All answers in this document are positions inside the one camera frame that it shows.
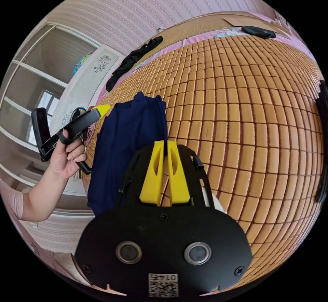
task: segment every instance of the yellow bracket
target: yellow bracket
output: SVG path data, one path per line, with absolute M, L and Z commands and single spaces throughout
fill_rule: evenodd
M 170 201 L 173 204 L 188 203 L 190 194 L 183 171 L 178 146 L 175 141 L 167 142 L 168 184 L 170 187 Z
M 142 203 L 160 206 L 163 180 L 164 141 L 155 141 L 141 194 Z
M 111 109 L 109 104 L 95 106 L 92 110 L 96 109 L 99 112 L 99 119 L 103 118 Z

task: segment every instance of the hand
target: hand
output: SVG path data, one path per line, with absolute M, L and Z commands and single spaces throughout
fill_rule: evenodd
M 68 138 L 67 130 L 63 130 L 63 135 Z M 76 162 L 86 161 L 86 159 L 85 147 L 80 138 L 68 146 L 58 140 L 48 169 L 57 178 L 69 179 L 79 170 Z

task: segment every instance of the yellow tip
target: yellow tip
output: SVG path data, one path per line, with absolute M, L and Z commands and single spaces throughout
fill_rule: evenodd
M 109 104 L 98 105 L 95 106 L 93 109 L 97 109 L 100 114 L 100 118 L 103 118 L 110 111 L 111 106 Z

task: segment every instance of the screw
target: screw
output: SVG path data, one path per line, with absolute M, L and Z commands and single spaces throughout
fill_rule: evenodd
M 92 273 L 91 268 L 90 268 L 88 265 L 86 265 L 86 264 L 83 266 L 83 270 L 84 270 L 87 274 Z
M 245 267 L 243 267 L 242 265 L 238 268 L 236 268 L 234 274 L 235 276 L 240 276 L 242 273 L 244 273 L 245 271 Z
M 167 213 L 165 213 L 165 212 L 161 212 L 159 218 L 160 218 L 160 220 L 162 220 L 162 221 L 166 221 L 166 220 L 169 219 L 169 216 L 168 216 Z

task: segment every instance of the fingers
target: fingers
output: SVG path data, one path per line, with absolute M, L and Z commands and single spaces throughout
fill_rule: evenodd
M 81 154 L 80 156 L 74 159 L 74 162 L 83 162 L 87 160 L 87 155 L 85 153 Z
M 85 152 L 84 145 L 79 145 L 78 147 L 76 147 L 73 151 L 71 151 L 68 154 L 67 159 L 76 161 L 75 159 L 77 157 L 81 156 L 82 154 L 84 154 L 84 152 Z
M 66 153 L 70 153 L 73 150 L 75 150 L 76 148 L 78 148 L 79 146 L 82 146 L 82 139 L 78 138 L 77 140 L 75 140 L 74 142 L 72 142 L 72 144 L 69 144 L 66 147 Z
M 63 135 L 65 138 L 68 138 L 68 132 L 66 129 L 63 130 Z M 66 146 L 58 139 L 54 152 L 62 154 L 65 152 Z

